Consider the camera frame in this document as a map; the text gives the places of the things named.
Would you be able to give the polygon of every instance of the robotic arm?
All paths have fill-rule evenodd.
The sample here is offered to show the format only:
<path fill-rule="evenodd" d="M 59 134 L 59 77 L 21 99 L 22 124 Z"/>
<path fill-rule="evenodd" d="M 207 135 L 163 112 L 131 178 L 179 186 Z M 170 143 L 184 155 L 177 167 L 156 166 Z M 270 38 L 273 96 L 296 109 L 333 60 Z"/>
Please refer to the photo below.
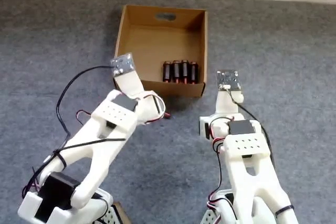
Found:
<path fill-rule="evenodd" d="M 225 161 L 232 189 L 219 190 L 219 185 L 209 195 L 201 223 L 298 223 L 272 164 L 267 133 L 257 120 L 238 113 L 244 109 L 238 72 L 217 71 L 217 86 L 216 112 L 200 117 L 200 135 L 212 141 L 219 162 Z"/>
<path fill-rule="evenodd" d="M 99 186 L 110 164 L 137 125 L 163 117 L 163 100 L 153 91 L 144 91 L 131 54 L 113 59 L 111 69 L 120 91 L 112 90 L 88 122 L 64 147 L 56 150 L 57 157 L 44 167 L 40 190 L 29 191 L 18 210 L 28 222 L 87 224 L 104 216 L 113 199 Z M 92 158 L 92 162 L 81 183 L 61 172 L 83 157 Z"/>

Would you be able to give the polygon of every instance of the battery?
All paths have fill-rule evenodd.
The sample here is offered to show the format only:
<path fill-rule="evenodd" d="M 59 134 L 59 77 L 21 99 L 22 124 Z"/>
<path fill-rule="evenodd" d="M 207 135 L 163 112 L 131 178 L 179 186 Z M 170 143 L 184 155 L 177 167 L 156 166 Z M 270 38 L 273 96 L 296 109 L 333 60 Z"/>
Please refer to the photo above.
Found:
<path fill-rule="evenodd" d="M 198 64 L 194 61 L 190 63 L 190 83 L 198 83 Z"/>
<path fill-rule="evenodd" d="M 182 60 L 182 78 L 184 84 L 187 84 L 189 82 L 189 69 L 190 69 L 189 61 Z"/>
<path fill-rule="evenodd" d="M 165 61 L 163 63 L 163 77 L 162 77 L 162 80 L 164 82 L 170 82 L 171 79 L 172 79 L 171 66 L 172 66 L 172 63 L 170 61 Z"/>
<path fill-rule="evenodd" d="M 179 83 L 181 77 L 181 61 L 173 61 L 173 80 L 175 83 Z"/>

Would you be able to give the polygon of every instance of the open cardboard box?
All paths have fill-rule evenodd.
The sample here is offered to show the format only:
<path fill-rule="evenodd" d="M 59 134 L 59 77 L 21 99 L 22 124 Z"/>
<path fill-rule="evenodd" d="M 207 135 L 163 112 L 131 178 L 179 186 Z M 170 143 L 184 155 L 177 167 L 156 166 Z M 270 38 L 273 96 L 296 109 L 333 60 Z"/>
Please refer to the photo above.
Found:
<path fill-rule="evenodd" d="M 123 8 L 114 57 L 133 54 L 145 90 L 160 95 L 201 97 L 206 83 L 207 12 L 127 5 Z M 198 83 L 163 82 L 163 62 L 198 63 Z"/>

